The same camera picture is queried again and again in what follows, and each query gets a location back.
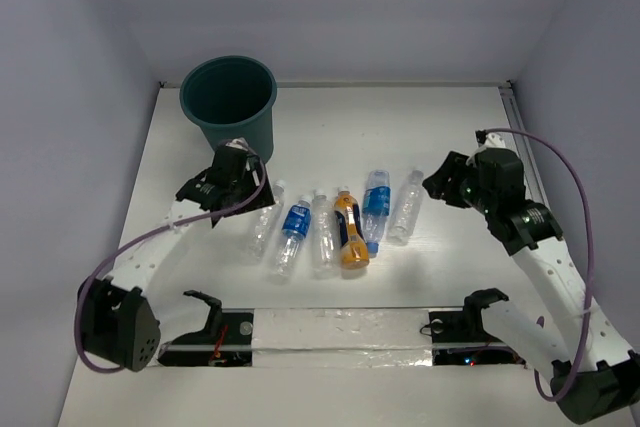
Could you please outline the clear bottle dark blue label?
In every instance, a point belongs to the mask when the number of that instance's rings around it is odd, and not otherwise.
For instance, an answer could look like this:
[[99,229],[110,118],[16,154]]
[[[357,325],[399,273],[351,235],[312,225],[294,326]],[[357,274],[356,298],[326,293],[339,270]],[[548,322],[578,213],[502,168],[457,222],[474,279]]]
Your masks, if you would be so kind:
[[270,272],[278,282],[285,282],[292,275],[311,225],[311,203],[309,195],[302,195],[286,213]]

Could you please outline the clear bottle light blue label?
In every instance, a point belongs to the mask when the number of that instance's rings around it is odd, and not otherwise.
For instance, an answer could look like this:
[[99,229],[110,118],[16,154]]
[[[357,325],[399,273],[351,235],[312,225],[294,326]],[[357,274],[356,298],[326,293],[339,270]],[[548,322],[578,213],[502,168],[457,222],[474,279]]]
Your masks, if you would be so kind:
[[390,175],[386,170],[369,173],[362,202],[362,231],[370,257],[376,257],[390,215]]

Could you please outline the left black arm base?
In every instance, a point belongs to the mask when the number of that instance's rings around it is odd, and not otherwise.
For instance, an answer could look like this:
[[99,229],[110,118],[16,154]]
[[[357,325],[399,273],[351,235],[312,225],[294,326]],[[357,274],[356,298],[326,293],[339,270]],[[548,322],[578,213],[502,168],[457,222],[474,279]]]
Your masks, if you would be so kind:
[[157,355],[163,367],[251,367],[252,309],[224,309],[222,302],[196,290],[183,293],[209,308],[204,326],[165,343]]

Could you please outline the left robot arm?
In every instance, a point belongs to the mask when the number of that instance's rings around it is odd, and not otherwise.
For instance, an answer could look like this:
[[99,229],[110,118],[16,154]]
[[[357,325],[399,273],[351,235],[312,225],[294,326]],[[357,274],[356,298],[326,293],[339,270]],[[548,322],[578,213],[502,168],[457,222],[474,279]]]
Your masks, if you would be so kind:
[[100,374],[144,369],[161,339],[148,299],[153,281],[200,238],[200,223],[215,227],[274,203],[261,157],[244,138],[222,140],[211,165],[183,184],[161,222],[108,255],[81,284],[74,314],[79,360]]

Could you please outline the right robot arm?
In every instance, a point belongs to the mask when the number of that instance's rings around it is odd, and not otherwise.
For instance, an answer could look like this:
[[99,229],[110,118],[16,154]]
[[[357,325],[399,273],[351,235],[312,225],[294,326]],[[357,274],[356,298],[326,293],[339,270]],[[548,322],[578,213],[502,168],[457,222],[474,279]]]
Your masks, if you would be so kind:
[[472,156],[450,152],[423,186],[435,200],[484,216],[557,328],[536,324],[507,294],[490,288],[468,295],[459,310],[431,315],[433,339],[506,344],[549,385],[553,402],[575,424],[638,403],[639,354],[586,297],[558,222],[526,196],[517,154],[503,147],[484,147]]

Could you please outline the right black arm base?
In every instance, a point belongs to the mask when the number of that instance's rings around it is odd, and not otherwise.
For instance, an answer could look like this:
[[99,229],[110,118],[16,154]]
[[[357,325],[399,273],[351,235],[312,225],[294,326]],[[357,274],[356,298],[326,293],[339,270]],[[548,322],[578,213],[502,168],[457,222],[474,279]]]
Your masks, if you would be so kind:
[[434,366],[474,367],[481,365],[521,365],[525,361],[497,337],[488,334],[481,312],[509,297],[497,288],[477,290],[468,295],[463,305],[454,310],[429,313],[420,334],[432,341]]

